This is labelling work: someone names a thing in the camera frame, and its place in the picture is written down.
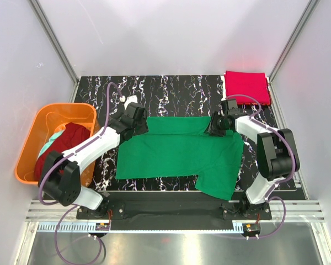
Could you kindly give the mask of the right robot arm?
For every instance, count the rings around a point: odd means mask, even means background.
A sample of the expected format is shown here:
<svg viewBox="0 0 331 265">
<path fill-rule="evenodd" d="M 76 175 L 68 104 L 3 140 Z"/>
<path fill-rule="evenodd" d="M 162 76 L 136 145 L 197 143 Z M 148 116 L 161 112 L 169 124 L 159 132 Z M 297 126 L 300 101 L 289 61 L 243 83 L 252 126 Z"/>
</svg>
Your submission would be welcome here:
<svg viewBox="0 0 331 265">
<path fill-rule="evenodd" d="M 245 114 L 234 98 L 221 101 L 221 110 L 212 114 L 205 133 L 225 136 L 228 131 L 244 135 L 257 145 L 258 175 L 239 205 L 240 214 L 251 219 L 258 214 L 259 205 L 269 201 L 273 190 L 300 169 L 295 139 L 290 129 L 272 128 L 256 120 L 254 114 Z"/>
</svg>

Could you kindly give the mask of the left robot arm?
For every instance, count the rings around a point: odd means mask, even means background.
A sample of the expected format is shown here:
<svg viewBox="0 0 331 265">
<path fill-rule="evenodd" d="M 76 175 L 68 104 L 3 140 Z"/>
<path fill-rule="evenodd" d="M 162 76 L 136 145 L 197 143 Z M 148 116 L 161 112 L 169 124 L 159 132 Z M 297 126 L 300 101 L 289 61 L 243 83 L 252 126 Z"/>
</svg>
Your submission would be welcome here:
<svg viewBox="0 0 331 265">
<path fill-rule="evenodd" d="M 64 152 L 48 154 L 42 170 L 39 201 L 43 205 L 82 206 L 97 219 L 108 213 L 106 196 L 81 184 L 81 174 L 97 158 L 133 136 L 148 132 L 147 111 L 140 103 L 127 103 L 92 137 Z"/>
</svg>

